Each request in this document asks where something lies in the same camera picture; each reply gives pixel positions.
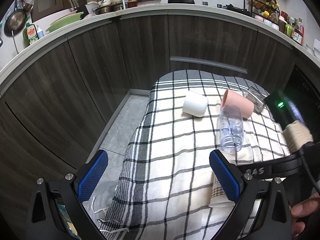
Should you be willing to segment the person's hand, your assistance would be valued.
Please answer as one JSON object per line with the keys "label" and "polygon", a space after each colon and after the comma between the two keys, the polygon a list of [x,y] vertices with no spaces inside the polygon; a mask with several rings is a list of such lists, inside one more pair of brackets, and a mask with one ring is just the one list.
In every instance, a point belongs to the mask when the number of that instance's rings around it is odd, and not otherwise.
{"label": "person's hand", "polygon": [[298,222],[299,218],[304,218],[319,210],[319,193],[314,193],[308,199],[296,204],[291,208],[291,228],[293,237],[298,237],[305,229],[304,222]]}

